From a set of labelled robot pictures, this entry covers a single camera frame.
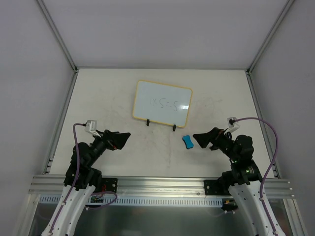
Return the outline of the yellow framed whiteboard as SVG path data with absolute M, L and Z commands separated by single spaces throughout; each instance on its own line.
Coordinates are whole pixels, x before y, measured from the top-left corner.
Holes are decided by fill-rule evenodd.
M 139 80 L 136 85 L 132 117 L 144 121 L 184 128 L 193 91 L 187 87 Z

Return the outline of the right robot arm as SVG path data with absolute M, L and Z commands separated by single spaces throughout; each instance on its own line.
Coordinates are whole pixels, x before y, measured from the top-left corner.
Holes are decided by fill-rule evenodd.
M 266 196 L 265 179 L 253 160 L 252 137 L 239 135 L 233 140 L 225 130 L 217 127 L 193 137 L 201 148 L 211 144 L 210 150 L 220 150 L 229 158 L 231 169 L 223 172 L 211 188 L 233 197 L 250 234 L 285 235 Z

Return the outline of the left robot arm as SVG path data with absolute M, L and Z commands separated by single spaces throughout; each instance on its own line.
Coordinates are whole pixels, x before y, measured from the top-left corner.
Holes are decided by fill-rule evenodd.
M 66 171 L 63 189 L 57 207 L 47 224 L 42 236 L 72 236 L 83 210 L 91 210 L 87 206 L 92 195 L 112 194 L 114 199 L 104 204 L 113 204 L 118 196 L 114 191 L 101 190 L 103 186 L 102 172 L 92 167 L 106 150 L 121 150 L 130 133 L 104 130 L 94 135 L 91 144 L 78 143 L 74 132 L 75 146 L 70 166 Z

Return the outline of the blue whiteboard eraser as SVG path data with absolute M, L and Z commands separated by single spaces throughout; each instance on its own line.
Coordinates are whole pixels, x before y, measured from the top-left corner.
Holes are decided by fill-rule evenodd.
M 186 149 L 192 149 L 194 147 L 193 142 L 191 141 L 190 135 L 184 135 L 182 137 L 183 142 L 185 143 Z

